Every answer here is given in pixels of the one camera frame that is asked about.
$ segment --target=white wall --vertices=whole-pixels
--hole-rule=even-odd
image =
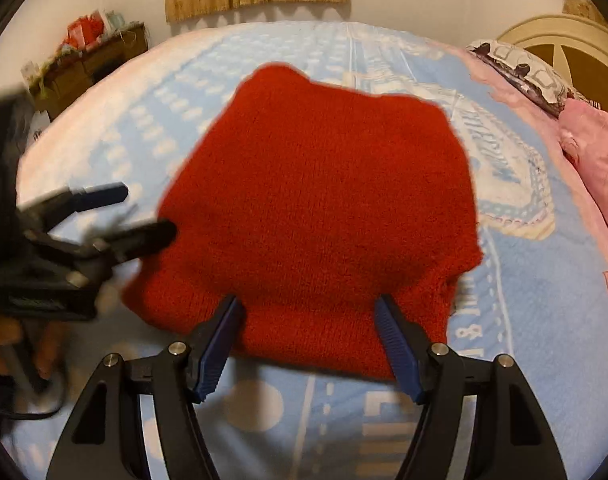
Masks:
[[[0,39],[0,86],[21,81],[28,60],[43,62],[66,25],[97,8],[114,9],[127,21],[141,20],[151,46],[203,27],[273,20],[349,20],[409,30],[445,43],[466,45],[497,37],[538,14],[558,13],[564,0],[351,0],[347,4],[265,4],[169,25],[164,0],[26,0]]]
[[[25,0],[0,36],[0,90],[21,84],[25,63],[46,61],[66,26],[99,7],[102,0]]]

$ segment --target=brown nightstand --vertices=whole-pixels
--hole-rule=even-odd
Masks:
[[[60,58],[44,75],[43,89],[39,83],[29,88],[35,109],[46,110],[52,121],[95,83],[147,50],[146,29],[135,23],[91,51]]]

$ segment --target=red sweater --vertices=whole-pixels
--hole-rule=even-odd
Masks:
[[[247,309],[239,349],[376,378],[373,325],[389,292],[446,339],[457,278],[481,261],[466,155],[436,106],[257,70],[159,208],[175,242],[147,258],[125,303],[188,333],[220,299]]]

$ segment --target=silver screw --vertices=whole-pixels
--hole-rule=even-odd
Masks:
[[[66,281],[77,288],[82,288],[88,284],[88,278],[78,270],[69,272],[66,275]]]
[[[106,240],[103,240],[102,238],[96,238],[95,240],[93,240],[93,247],[96,250],[102,252],[102,251],[107,250],[110,247],[110,245],[107,243]]]
[[[102,359],[102,362],[104,363],[104,366],[108,366],[110,368],[111,366],[115,366],[119,360],[119,354],[108,354],[104,359]]]
[[[186,350],[186,345],[181,341],[175,341],[168,346],[168,351],[173,355],[183,354]]]
[[[447,347],[444,343],[433,343],[431,345],[431,352],[435,355],[446,355],[449,353],[449,347]]]
[[[501,367],[510,368],[515,364],[513,358],[508,354],[502,354],[497,358],[497,362],[500,363]]]

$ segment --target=patterned bedspread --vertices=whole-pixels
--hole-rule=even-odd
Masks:
[[[357,23],[237,25],[179,36],[118,70],[60,116],[25,156],[20,202],[57,187],[125,182],[122,205],[69,219],[55,234],[154,215],[164,189],[238,83],[281,61],[329,84],[402,92],[439,104],[470,158],[484,261],[460,280],[449,344],[462,355],[514,354],[540,400],[570,480],[608,452],[608,231],[555,141],[556,122],[463,50]],[[71,399],[111,351],[153,354],[172,335],[119,301],[136,269],[122,266],[96,322],[75,327]],[[467,399],[450,476],[460,478],[474,399]],[[30,479],[46,475],[72,404],[14,432]],[[150,399],[145,439],[164,479]],[[393,478],[419,409],[388,383],[229,359],[197,407],[222,478]]]

